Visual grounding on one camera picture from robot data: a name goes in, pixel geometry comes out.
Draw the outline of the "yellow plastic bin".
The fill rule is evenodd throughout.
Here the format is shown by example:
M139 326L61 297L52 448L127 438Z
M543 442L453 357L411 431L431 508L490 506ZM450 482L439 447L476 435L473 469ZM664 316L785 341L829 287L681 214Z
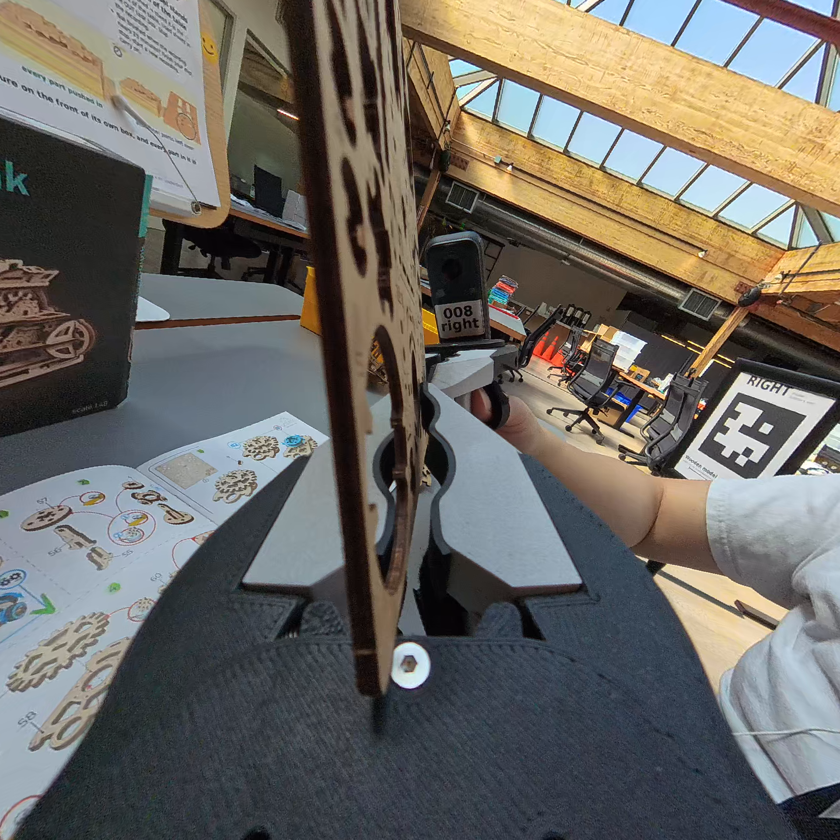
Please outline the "yellow plastic bin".
M423 334L426 346L439 343L438 326L435 315L422 309ZM321 335L318 295L316 290L316 273L313 266L307 267L306 286L303 293L303 304L300 317L301 326L318 336Z

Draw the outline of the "wooden ceiling beam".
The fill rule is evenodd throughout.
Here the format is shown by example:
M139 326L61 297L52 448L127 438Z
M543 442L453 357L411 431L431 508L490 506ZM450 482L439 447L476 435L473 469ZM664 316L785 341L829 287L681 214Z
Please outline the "wooden ceiling beam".
M405 36L838 216L838 113L559 2L400 2Z

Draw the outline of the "printed paper instruction sheet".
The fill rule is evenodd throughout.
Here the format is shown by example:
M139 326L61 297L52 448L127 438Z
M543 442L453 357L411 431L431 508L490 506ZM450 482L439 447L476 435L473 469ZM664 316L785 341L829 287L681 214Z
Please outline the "printed paper instruction sheet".
M2 114L144 169L152 203L219 207L198 2L1 2Z

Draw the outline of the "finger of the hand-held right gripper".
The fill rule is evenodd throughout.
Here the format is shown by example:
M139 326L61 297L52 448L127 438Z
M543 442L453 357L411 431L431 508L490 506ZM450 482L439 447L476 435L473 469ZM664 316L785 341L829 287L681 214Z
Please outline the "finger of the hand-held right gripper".
M434 364L429 380L441 393L464 400L495 381L507 368L513 368L517 357L517 351L459 351Z

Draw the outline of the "black model kit box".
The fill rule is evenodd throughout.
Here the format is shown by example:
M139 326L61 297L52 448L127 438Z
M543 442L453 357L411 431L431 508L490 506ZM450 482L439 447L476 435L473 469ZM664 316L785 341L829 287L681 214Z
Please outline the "black model kit box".
M1 433L128 394L147 177L12 117L1 132Z

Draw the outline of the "assembly instruction booklet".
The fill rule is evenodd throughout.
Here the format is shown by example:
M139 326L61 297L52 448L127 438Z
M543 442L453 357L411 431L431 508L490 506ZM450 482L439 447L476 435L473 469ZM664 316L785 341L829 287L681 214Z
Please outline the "assembly instruction booklet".
M328 436L289 413L1 499L1 830L77 749L141 624L238 508Z

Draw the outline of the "black office chair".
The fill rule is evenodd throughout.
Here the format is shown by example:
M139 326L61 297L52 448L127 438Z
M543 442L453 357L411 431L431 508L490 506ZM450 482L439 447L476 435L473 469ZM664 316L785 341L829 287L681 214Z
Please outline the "black office chair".
M637 452L619 446L618 458L647 467L658 476L688 433L706 389L707 381L701 378L676 375L668 387L664 404L640 429L645 446Z
M501 384L504 374L509 375L509 382L523 382L522 369L530 363L538 343L554 327L558 320L556 313L550 314L537 328L527 332L521 344L506 344L493 355L494 364L499 368L498 383Z
M565 427L567 432L581 423L587 424L595 443L599 446L604 445L605 438L595 415L610 401L606 391L616 378L613 363L617 352L617 345L602 338L594 338L583 367L568 384L569 392L584 405L584 409L560 410L559 407L553 406L546 411L548 415L559 412L563 417L574 416L576 419Z

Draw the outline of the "person's right forearm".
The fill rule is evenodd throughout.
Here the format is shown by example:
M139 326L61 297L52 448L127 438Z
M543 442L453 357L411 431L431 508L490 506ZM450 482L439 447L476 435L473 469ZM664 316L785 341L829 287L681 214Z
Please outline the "person's right forearm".
M707 528L711 483L646 475L618 459L587 453L531 422L521 452L540 462L638 557L721 574Z

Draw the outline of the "black framed marker sign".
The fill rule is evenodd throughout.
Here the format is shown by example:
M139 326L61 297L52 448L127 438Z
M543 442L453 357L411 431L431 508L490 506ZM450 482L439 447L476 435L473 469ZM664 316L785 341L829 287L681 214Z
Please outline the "black framed marker sign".
M793 475L838 420L838 380L738 359L661 471L688 480Z

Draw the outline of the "person in white shirt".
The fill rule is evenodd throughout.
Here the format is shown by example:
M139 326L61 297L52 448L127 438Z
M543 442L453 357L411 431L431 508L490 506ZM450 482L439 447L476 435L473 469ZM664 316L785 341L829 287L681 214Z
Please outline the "person in white shirt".
M716 479L721 572L786 610L721 677L718 701L777 803L839 781L839 478Z

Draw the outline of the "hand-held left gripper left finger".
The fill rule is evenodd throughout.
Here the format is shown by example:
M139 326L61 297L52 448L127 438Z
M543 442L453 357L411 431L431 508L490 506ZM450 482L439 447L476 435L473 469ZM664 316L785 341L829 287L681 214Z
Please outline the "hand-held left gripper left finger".
M307 460L242 585L330 602L340 614L349 613L332 441Z

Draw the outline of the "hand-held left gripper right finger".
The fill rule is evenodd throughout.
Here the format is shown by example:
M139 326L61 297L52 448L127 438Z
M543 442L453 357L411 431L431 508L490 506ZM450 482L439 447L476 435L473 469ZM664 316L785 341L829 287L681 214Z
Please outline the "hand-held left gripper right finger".
M439 487L417 574L423 627L470 629L496 603L582 592L519 452L435 385L427 393L427 460Z

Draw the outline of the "laser-cut wooden parts sheet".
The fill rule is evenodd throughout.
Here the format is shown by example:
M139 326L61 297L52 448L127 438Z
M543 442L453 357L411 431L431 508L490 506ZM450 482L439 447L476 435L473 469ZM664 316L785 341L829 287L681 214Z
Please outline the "laser-cut wooden parts sheet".
M399 2L286 2L355 678L391 681L430 420Z

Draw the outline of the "glass skylight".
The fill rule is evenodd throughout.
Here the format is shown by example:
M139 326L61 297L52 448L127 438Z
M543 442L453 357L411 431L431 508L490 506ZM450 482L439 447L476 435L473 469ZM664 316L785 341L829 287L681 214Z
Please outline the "glass skylight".
M566 6L839 110L838 48L719 1L565 2ZM717 165L450 58L467 113L623 178L784 249L838 242L838 217L782 197Z

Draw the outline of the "person's right hand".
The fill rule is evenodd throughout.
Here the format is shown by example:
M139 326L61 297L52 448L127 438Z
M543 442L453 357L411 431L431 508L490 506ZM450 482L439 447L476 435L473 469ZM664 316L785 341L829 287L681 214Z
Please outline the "person's right hand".
M526 404L517 396L508 399L507 421L495 429L496 433L507 440L519 452L538 461L543 461L552 436L543 429ZM470 395L469 410L474 417L489 426L493 405L484 389L475 390Z

